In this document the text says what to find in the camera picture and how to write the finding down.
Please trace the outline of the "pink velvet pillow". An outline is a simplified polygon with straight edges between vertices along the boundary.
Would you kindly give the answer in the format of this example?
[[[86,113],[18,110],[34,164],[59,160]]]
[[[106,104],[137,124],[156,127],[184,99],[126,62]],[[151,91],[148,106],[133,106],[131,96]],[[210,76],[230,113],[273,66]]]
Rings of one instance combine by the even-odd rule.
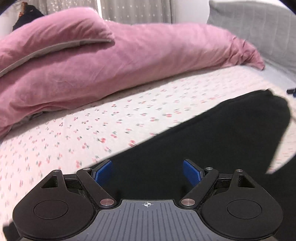
[[[106,21],[89,7],[65,9],[33,20],[1,39],[1,76],[32,58],[66,48],[111,43]]]

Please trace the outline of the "pink velvet duvet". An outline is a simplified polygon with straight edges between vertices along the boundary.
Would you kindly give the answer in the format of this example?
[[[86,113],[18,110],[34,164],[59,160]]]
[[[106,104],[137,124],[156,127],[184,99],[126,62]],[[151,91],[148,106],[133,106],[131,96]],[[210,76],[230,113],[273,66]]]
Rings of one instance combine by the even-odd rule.
[[[25,117],[75,109],[120,90],[199,69],[263,69],[257,49],[213,25],[108,22],[114,42],[33,58],[1,77],[1,135]]]

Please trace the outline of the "grey quilted headboard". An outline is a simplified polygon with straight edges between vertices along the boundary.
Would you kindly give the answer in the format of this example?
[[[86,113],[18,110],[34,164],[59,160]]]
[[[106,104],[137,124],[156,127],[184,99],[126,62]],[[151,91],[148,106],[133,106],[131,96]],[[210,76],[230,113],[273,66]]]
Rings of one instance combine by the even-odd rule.
[[[210,1],[207,23],[253,44],[270,64],[295,76],[295,14],[258,1]]]

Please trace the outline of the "black fleece pants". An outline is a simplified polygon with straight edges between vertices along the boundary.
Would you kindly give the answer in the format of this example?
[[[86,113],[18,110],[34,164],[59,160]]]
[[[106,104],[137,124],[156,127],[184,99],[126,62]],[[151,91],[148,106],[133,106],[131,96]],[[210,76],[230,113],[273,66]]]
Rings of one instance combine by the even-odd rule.
[[[266,171],[289,123],[287,101],[269,90],[226,100],[112,156],[111,178],[101,187],[116,200],[179,201],[192,189],[183,174],[189,159],[224,174],[243,169],[271,190],[277,180]]]

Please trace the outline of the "cherry print bed sheet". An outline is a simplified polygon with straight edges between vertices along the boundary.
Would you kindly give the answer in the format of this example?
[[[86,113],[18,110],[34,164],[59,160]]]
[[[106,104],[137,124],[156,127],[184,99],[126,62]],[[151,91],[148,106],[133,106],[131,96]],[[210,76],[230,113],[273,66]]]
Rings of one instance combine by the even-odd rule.
[[[270,89],[284,97],[293,83],[267,66],[198,71],[113,94],[75,110],[44,113],[11,130],[1,141],[1,225],[13,208],[54,169],[73,173],[133,147],[217,104]]]

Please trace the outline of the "grey star curtain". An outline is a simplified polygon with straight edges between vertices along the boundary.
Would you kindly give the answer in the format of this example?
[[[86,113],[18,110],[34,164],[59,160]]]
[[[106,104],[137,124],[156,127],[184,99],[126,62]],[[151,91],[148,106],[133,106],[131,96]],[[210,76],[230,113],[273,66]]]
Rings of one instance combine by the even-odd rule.
[[[27,1],[42,14],[48,15],[64,9],[86,6],[95,9],[109,21],[124,24],[169,23],[176,22],[175,2],[162,0],[61,0]]]

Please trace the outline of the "dark clothing pile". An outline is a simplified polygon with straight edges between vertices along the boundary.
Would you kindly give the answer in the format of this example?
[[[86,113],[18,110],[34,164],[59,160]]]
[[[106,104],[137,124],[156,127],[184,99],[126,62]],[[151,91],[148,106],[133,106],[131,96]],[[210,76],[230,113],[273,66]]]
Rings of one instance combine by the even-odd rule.
[[[13,31],[43,16],[44,15],[34,5],[22,2],[21,12],[19,13],[17,22],[13,25]]]

